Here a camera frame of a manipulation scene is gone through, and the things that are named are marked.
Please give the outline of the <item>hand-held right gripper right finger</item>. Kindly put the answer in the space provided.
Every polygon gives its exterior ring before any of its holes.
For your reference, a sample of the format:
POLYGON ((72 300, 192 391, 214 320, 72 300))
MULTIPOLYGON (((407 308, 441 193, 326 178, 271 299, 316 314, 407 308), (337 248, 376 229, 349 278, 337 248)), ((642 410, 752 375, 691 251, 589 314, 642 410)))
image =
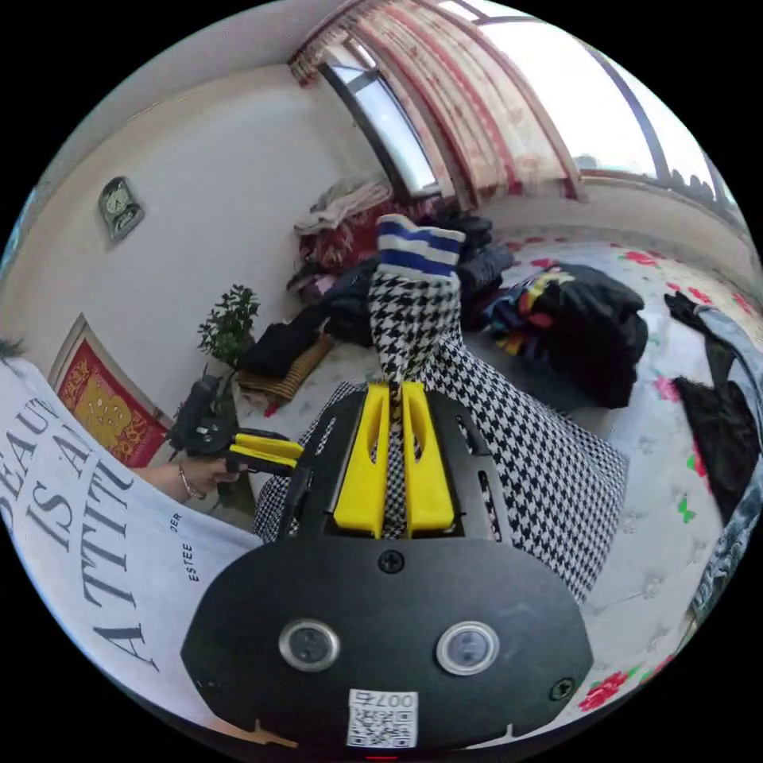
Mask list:
POLYGON ((410 538, 450 530, 455 508, 426 390, 401 387, 406 525, 410 538))

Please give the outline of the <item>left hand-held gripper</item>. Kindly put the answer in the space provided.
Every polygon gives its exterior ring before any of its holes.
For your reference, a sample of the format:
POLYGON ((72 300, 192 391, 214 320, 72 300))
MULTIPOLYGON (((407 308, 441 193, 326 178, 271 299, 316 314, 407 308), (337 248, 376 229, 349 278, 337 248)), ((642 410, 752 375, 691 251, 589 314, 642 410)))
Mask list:
POLYGON ((230 473, 247 471, 288 477, 303 448, 285 436, 261 429, 239 428, 213 416, 193 421, 179 415, 168 430, 175 452, 194 458, 224 458, 230 473))

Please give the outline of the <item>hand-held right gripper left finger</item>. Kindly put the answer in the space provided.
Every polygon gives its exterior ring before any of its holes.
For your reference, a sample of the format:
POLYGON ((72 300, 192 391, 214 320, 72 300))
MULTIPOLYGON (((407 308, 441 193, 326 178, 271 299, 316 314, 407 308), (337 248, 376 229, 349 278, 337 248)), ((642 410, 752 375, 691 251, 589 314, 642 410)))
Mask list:
POLYGON ((390 399, 386 385, 369 385, 353 436, 333 519, 339 530, 379 538, 385 520, 390 399))

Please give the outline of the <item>person's left hand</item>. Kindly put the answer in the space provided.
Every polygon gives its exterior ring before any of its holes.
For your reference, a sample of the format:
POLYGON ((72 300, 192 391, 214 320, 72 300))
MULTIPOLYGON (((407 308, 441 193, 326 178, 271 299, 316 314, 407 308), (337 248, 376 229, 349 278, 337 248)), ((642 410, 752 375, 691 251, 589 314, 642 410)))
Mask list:
POLYGON ((221 483, 235 482, 240 467, 229 466, 224 458, 188 458, 178 466, 180 480, 191 499, 203 499, 221 483))

